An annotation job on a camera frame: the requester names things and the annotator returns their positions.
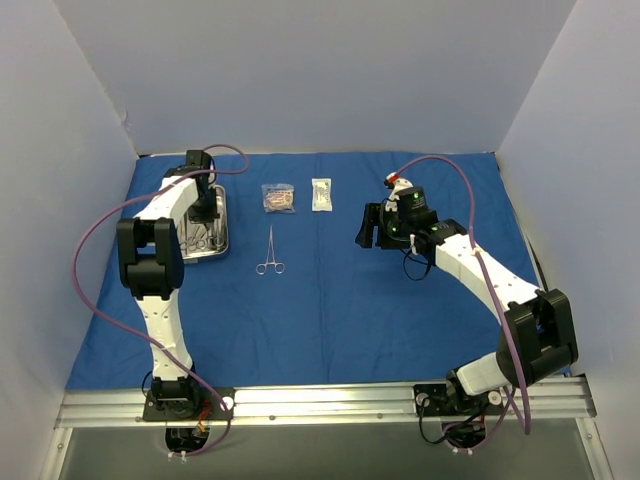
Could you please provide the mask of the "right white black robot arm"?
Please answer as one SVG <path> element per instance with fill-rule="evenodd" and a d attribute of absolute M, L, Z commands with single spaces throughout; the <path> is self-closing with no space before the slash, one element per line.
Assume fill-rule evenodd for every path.
<path fill-rule="evenodd" d="M 523 280 L 471 241 L 458 222 L 440 221 L 430 210 L 414 226 L 382 203 L 368 203 L 355 242 L 363 248 L 403 249 L 458 280 L 500 324 L 492 353 L 447 375 L 444 400 L 455 412 L 475 406 L 480 395 L 501 387 L 529 387 L 578 358 L 568 297 Z"/>

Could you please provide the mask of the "purple printed packet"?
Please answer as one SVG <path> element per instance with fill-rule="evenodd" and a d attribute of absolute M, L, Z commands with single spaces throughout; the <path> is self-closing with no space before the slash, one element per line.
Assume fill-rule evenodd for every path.
<path fill-rule="evenodd" d="M 263 184 L 262 204 L 267 213 L 294 213 L 295 188 L 291 184 Z"/>

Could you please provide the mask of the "blue surgical drape cloth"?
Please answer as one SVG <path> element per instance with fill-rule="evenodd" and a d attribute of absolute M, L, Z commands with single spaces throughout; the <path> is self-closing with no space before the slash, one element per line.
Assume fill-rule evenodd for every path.
<path fill-rule="evenodd" d="M 535 269 L 496 157 L 354 152 L 220 155 L 230 247 L 189 264 L 180 318 L 197 374 L 215 387 L 439 379 L 494 351 L 500 328 L 463 285 L 397 250 L 355 243 L 363 210 L 397 168 L 444 219 L 519 277 Z M 313 178 L 332 180 L 331 212 L 312 211 Z M 267 213 L 263 184 L 291 184 L 294 213 Z M 273 227 L 283 274 L 256 273 Z"/>

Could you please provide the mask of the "steel instrument tray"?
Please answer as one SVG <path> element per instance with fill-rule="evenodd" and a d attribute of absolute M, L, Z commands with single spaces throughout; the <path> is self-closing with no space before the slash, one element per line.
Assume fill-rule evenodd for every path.
<path fill-rule="evenodd" d="M 182 258 L 198 263 L 222 258 L 229 249 L 227 197 L 223 186 L 214 184 L 217 217 L 205 224 L 192 222 L 185 214 L 177 227 Z"/>

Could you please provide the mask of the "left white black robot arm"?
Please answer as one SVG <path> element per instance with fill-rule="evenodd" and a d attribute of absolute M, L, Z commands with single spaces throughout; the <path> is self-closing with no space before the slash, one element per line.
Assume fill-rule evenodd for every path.
<path fill-rule="evenodd" d="M 202 395 L 191 376 L 194 363 L 179 313 L 185 268 L 177 226 L 186 214 L 197 223 L 215 218 L 210 168 L 191 164 L 169 170 L 148 205 L 116 226 L 120 279 L 143 315 L 151 346 L 150 393 L 179 419 L 200 411 Z"/>

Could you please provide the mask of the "white paper packet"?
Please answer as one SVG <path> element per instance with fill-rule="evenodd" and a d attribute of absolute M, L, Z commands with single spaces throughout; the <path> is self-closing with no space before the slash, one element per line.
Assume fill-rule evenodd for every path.
<path fill-rule="evenodd" d="M 333 210 L 330 178 L 313 178 L 312 183 L 312 211 L 331 212 Z"/>

